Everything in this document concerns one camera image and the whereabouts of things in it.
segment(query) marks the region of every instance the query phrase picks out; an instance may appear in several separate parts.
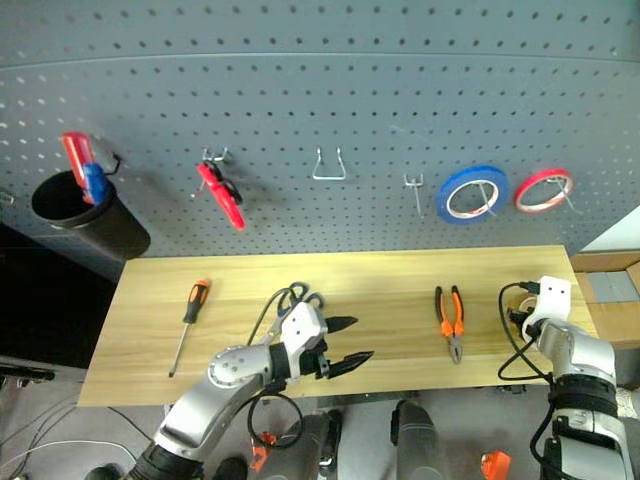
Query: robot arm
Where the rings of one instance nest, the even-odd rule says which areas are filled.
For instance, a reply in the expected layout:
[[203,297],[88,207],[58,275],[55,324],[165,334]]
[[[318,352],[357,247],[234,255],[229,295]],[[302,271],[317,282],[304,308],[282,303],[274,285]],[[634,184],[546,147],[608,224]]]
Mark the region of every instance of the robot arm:
[[[521,325],[522,337],[535,339],[538,350],[553,364],[549,414],[531,442],[541,463],[541,478],[633,480],[626,433],[617,414],[613,348],[567,322],[568,281],[542,277],[537,284],[524,284],[538,297]],[[552,436],[540,456],[536,443],[548,423]]]
[[[324,357],[327,333],[354,324],[353,317],[324,319],[321,307],[295,299],[256,345],[227,347],[213,357],[204,376],[173,406],[124,480],[191,479],[216,447],[238,411],[261,391],[279,392],[286,382],[315,373],[332,378],[356,369],[373,352],[331,364]],[[280,343],[272,344],[280,335]]]

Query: floor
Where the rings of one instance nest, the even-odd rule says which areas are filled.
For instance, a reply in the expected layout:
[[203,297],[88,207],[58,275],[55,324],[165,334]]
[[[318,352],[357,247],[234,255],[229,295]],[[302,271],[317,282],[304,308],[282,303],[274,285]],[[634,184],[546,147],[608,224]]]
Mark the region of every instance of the floor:
[[[6,438],[50,406],[57,405],[55,411],[68,405],[58,416],[71,410],[80,388],[79,383],[52,382],[29,385],[20,390],[12,384],[3,389],[0,394],[0,438]],[[328,408],[342,410],[345,418],[339,461],[342,480],[395,479],[395,451],[389,441],[389,422],[391,412],[402,398],[414,398],[431,414],[447,458],[456,459],[448,462],[451,480],[482,480],[480,458],[483,453],[496,449],[506,451],[513,458],[509,478],[538,480],[538,467],[529,454],[528,443],[546,412],[546,394],[547,389],[543,386],[529,386],[521,394],[486,387],[310,398],[300,400],[299,405],[303,413]],[[640,412],[640,390],[633,393],[633,403]],[[286,429],[295,419],[289,409],[277,400],[259,407],[255,417],[256,430]],[[120,410],[148,434],[153,433],[163,416],[163,408],[159,406]],[[2,446],[0,464],[27,448],[41,421]],[[135,455],[147,444],[123,419],[105,408],[73,409],[43,442],[69,439],[118,442]],[[206,471],[210,475],[221,459],[238,454],[245,457],[250,454],[246,411],[235,418],[207,462]],[[18,463],[2,469],[0,479],[9,478],[7,476]],[[91,468],[106,463],[116,463],[122,469],[132,465],[126,455],[114,447],[58,445],[34,452],[25,472],[31,480],[82,479]]]

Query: red tape roll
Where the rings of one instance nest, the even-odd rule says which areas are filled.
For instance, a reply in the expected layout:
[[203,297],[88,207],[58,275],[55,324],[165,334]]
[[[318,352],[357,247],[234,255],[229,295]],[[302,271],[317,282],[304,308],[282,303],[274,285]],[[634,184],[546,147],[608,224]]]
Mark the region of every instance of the red tape roll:
[[[522,197],[534,186],[540,182],[545,182],[551,178],[564,179],[564,186],[558,186],[561,190],[557,195],[551,197],[545,202],[535,205],[527,205],[522,203]],[[527,178],[522,185],[518,187],[513,197],[516,208],[523,213],[542,213],[551,210],[560,205],[567,199],[573,191],[573,179],[568,170],[564,168],[549,168]]]

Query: gray pegboard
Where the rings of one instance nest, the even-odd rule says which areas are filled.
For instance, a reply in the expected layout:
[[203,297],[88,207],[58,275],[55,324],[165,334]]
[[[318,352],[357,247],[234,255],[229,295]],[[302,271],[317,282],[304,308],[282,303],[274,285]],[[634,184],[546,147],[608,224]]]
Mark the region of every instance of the gray pegboard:
[[[549,243],[574,253],[640,204],[639,5],[4,2],[0,187],[18,197],[4,221],[52,234],[29,197],[68,169],[58,137],[78,129],[123,156],[114,182],[151,234],[148,256]],[[208,193],[189,196],[205,145],[235,156],[223,168],[245,197],[244,233]],[[332,172],[342,148],[347,181],[310,178],[318,145]],[[448,225],[435,194],[475,164],[502,168],[512,191],[565,167],[582,214],[525,216],[509,202],[496,218]],[[405,173],[425,176],[423,220]],[[50,244],[117,270],[65,238]]]

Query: wooden tabletop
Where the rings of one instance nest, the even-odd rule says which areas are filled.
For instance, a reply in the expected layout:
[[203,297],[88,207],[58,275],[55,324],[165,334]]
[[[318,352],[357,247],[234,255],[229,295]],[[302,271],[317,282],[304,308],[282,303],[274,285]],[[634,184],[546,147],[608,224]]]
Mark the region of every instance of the wooden tabletop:
[[[498,385],[502,382],[496,371],[511,354],[498,319],[498,291],[506,283],[542,275],[571,281],[569,320],[595,335],[562,246],[132,260],[118,284],[79,405],[175,401],[203,374],[213,355],[246,343],[266,300],[293,281],[322,293],[326,316],[360,319],[327,336],[331,360],[363,350],[375,350],[375,355],[342,377],[306,377],[290,386],[288,395]],[[211,280],[209,298],[187,335],[175,377],[168,378],[187,296],[200,278]],[[460,365],[453,364],[440,335],[434,309],[437,285],[450,309],[451,285],[462,295]],[[272,311],[257,338],[273,318]],[[548,368],[538,354],[532,358]],[[515,362],[508,373],[529,372]]]

